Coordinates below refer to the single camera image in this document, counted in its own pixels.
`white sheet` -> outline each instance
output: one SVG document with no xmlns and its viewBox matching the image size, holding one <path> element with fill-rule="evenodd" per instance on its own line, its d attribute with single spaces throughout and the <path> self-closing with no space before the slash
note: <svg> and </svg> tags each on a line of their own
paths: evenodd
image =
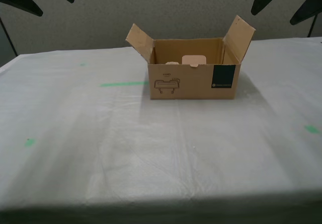
<svg viewBox="0 0 322 224">
<path fill-rule="evenodd" d="M 253 41 L 235 100 L 150 100 L 131 47 L 19 56 L 0 68 L 0 220 L 321 222 L 321 41 Z"/>
</svg>

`box label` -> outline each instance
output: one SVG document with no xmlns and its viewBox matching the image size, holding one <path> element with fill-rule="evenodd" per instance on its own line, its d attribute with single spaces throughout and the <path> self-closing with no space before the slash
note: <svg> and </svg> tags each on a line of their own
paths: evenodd
<svg viewBox="0 0 322 224">
<path fill-rule="evenodd" d="M 211 88 L 231 88 L 236 65 L 214 65 Z"/>
</svg>

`green mark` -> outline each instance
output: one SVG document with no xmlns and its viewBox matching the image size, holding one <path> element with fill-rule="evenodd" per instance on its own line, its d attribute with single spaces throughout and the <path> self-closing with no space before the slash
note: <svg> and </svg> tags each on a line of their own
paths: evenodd
<svg viewBox="0 0 322 224">
<path fill-rule="evenodd" d="M 319 130 L 317 130 L 314 126 L 312 125 L 306 125 L 305 129 L 309 131 L 310 133 L 320 133 Z"/>
<path fill-rule="evenodd" d="M 149 82 L 119 82 L 119 83 L 105 83 L 101 87 L 120 87 L 120 86 L 135 86 L 135 85 L 148 85 Z"/>
<path fill-rule="evenodd" d="M 25 142 L 25 147 L 30 147 L 35 143 L 36 140 L 29 138 L 27 139 L 27 141 Z"/>
</svg>

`printed illustration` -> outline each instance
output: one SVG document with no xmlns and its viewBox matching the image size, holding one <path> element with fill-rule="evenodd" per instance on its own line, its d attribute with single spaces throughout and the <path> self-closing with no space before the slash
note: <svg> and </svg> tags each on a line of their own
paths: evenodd
<svg viewBox="0 0 322 224">
<path fill-rule="evenodd" d="M 172 78 L 170 81 L 164 81 L 164 80 L 156 80 L 154 82 L 154 88 L 159 89 L 160 93 L 162 94 L 163 89 L 173 89 L 171 93 L 173 94 L 175 92 L 175 89 L 179 88 L 180 79 L 178 78 Z"/>
</svg>

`open cardboard box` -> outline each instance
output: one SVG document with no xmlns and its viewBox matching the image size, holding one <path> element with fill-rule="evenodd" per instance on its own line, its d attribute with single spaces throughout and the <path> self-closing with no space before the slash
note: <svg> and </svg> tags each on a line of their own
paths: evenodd
<svg viewBox="0 0 322 224">
<path fill-rule="evenodd" d="M 151 99 L 233 99 L 254 32 L 236 16 L 224 38 L 153 40 L 133 24 L 126 41 L 148 63 Z"/>
</svg>

